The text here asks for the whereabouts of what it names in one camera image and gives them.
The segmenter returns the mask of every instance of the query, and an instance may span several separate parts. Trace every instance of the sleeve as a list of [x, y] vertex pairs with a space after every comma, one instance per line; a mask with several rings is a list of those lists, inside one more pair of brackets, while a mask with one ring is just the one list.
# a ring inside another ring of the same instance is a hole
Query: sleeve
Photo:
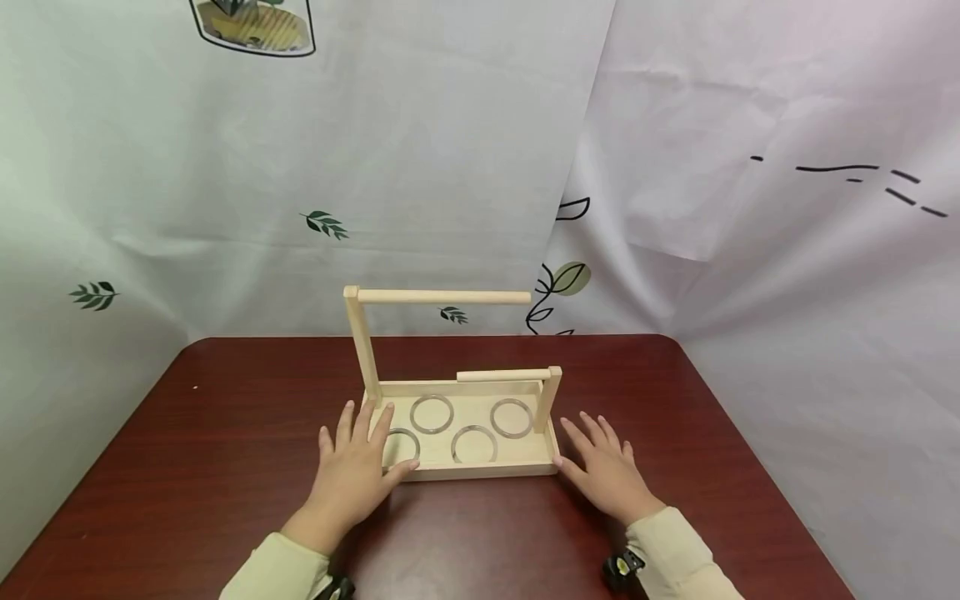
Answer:
[[314, 600], [330, 585], [330, 559], [270, 534], [240, 567], [220, 600]]
[[743, 600], [675, 508], [628, 527], [627, 545], [646, 563], [637, 577], [650, 600]]

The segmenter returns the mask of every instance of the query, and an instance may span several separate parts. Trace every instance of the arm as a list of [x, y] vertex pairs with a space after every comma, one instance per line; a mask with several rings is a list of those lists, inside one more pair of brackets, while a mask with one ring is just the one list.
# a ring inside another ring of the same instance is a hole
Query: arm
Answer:
[[588, 435], [560, 419], [585, 468], [557, 457], [557, 467], [598, 509], [627, 528], [627, 544], [646, 566], [637, 576], [650, 600], [742, 600], [697, 532], [647, 488], [634, 449], [609, 423], [580, 413]]
[[280, 533], [268, 536], [220, 594], [220, 600], [313, 600], [332, 578], [329, 556], [351, 527], [367, 518], [411, 470], [404, 461], [383, 474], [383, 446], [394, 405], [388, 404], [373, 433], [373, 403], [360, 409], [352, 425], [353, 402], [337, 425], [334, 444], [320, 428], [320, 467], [313, 489]]

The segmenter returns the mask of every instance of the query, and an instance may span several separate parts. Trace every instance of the brown table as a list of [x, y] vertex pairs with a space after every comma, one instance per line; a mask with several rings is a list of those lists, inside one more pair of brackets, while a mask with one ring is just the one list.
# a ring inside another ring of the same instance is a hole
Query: brown table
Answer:
[[[581, 409], [636, 449], [741, 592], [851, 598], [709, 388], [656, 335], [374, 340], [381, 379], [564, 368], [554, 419]], [[69, 497], [0, 600], [208, 600], [309, 489], [316, 433], [362, 394], [349, 338], [187, 348]], [[609, 598], [619, 532], [559, 477], [401, 486], [335, 566], [361, 600]], [[641, 592], [631, 595], [642, 597]]]

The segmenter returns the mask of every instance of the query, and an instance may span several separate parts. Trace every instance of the wooden post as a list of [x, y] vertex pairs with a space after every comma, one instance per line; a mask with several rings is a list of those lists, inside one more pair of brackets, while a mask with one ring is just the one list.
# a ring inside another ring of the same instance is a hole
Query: wooden post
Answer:
[[353, 344], [357, 347], [357, 360], [360, 362], [360, 373], [363, 374], [363, 384], [367, 389], [367, 399], [373, 402], [373, 408], [380, 408], [380, 378], [376, 374], [376, 363], [373, 362], [373, 346], [370, 343], [370, 330], [367, 328], [367, 315], [363, 304], [358, 298], [360, 288], [348, 285], [344, 288], [344, 300], [347, 302], [347, 318], [350, 321], [350, 332], [353, 334]]
[[513, 369], [511, 371], [457, 371], [460, 383], [473, 381], [546, 381], [553, 376], [549, 369]]
[[543, 381], [543, 392], [540, 394], [537, 413], [534, 415], [534, 433], [543, 433], [546, 430], [546, 424], [550, 420], [550, 409], [553, 408], [553, 400], [557, 397], [557, 389], [560, 387], [560, 378], [563, 375], [564, 370], [560, 367], [550, 367], [550, 377]]
[[529, 304], [530, 292], [359, 290], [364, 304]]

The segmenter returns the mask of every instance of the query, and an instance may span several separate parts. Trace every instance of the fabric backdrop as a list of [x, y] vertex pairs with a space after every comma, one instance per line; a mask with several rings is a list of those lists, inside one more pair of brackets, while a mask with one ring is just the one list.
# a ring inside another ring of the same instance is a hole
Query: fabric backdrop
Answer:
[[681, 341], [871, 600], [957, 593], [958, 22], [618, 2], [541, 269], [591, 277], [530, 323]]
[[[189, 342], [346, 334], [348, 283], [527, 289], [612, 7], [5, 3], [0, 576]], [[372, 330], [522, 328], [441, 308]]]

